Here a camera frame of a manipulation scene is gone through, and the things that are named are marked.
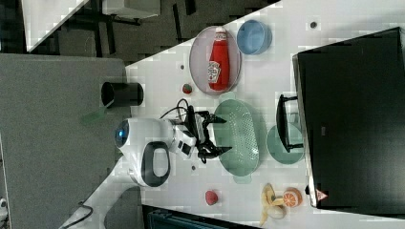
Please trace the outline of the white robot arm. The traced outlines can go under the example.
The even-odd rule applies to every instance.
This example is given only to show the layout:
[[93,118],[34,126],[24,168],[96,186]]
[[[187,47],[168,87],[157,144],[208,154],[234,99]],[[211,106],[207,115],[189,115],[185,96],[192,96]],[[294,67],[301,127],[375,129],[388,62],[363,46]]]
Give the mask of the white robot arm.
[[112,172],[58,229],[105,229],[105,218],[124,192],[133,187],[160,187],[170,176],[170,156],[202,162],[227,152],[210,140],[207,127],[224,120],[208,111],[191,112],[184,120],[127,118],[117,127],[122,152]]

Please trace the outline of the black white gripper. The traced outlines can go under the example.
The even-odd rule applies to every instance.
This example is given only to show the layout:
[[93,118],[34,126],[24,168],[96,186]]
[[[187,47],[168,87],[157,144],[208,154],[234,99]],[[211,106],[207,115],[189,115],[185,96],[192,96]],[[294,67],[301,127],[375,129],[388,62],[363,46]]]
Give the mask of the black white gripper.
[[[225,120],[206,112],[204,118],[201,114],[194,113],[184,121],[172,120],[174,127],[174,139],[171,144],[171,152],[182,158],[190,158],[197,151],[197,146],[208,139],[203,131],[203,123],[225,123]],[[199,158],[211,159],[220,156],[231,147],[217,147],[213,144],[205,144],[199,150]]]

